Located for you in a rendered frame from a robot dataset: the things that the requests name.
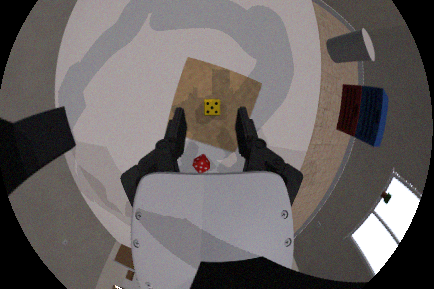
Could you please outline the red die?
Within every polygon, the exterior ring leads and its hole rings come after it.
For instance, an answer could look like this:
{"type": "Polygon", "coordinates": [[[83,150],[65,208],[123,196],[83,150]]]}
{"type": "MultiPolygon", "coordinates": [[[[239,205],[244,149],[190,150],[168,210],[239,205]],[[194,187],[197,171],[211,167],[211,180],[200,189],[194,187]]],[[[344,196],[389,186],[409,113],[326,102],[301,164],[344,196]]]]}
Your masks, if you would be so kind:
{"type": "Polygon", "coordinates": [[[202,154],[194,159],[192,166],[196,169],[197,172],[203,173],[210,169],[210,161],[204,154],[202,154]]]}

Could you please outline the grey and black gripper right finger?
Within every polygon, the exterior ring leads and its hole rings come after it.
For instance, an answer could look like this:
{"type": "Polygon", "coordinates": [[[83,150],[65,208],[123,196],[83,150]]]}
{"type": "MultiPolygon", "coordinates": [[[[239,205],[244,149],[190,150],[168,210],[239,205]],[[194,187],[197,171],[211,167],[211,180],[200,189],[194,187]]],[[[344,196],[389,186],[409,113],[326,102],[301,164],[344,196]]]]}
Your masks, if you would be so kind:
{"type": "Polygon", "coordinates": [[[253,119],[249,120],[246,107],[238,108],[235,131],[239,154],[246,159],[243,172],[271,171],[279,174],[286,185],[292,206],[302,183],[303,174],[290,164],[286,164],[282,157],[267,148],[263,139],[258,138],[253,119]]]}

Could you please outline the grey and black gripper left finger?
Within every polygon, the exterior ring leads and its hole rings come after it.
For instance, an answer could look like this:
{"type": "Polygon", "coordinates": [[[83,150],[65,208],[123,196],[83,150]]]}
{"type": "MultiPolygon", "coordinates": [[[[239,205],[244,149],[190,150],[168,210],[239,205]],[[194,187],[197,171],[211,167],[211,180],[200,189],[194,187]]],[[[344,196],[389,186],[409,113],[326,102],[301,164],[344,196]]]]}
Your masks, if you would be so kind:
{"type": "Polygon", "coordinates": [[[159,140],[155,149],[141,158],[137,165],[121,175],[121,183],[132,207],[141,177],[152,172],[180,172],[177,159],[184,153],[186,133],[184,109],[176,107],[173,119],[168,122],[164,139],[159,140]]]}

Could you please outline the yellow die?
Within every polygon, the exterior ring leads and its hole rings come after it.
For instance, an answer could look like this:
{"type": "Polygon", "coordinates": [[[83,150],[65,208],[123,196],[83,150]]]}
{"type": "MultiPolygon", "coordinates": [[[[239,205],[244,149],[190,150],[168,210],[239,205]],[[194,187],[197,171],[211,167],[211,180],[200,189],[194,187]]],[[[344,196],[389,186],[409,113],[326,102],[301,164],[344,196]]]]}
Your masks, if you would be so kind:
{"type": "Polygon", "coordinates": [[[220,115],[220,100],[219,99],[205,99],[204,100],[204,115],[205,116],[219,116],[220,115]]]}

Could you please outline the brown mat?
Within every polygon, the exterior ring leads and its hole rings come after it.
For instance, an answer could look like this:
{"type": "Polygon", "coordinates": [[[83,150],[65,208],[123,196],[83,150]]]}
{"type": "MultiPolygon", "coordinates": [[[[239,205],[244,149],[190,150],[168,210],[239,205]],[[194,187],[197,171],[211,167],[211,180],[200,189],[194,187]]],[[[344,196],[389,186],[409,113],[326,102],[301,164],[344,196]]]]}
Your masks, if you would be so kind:
{"type": "Polygon", "coordinates": [[[237,110],[245,106],[252,113],[262,83],[226,68],[187,57],[172,103],[184,108],[186,137],[235,152],[237,110]],[[204,100],[220,99],[220,115],[205,116],[204,100]]]}

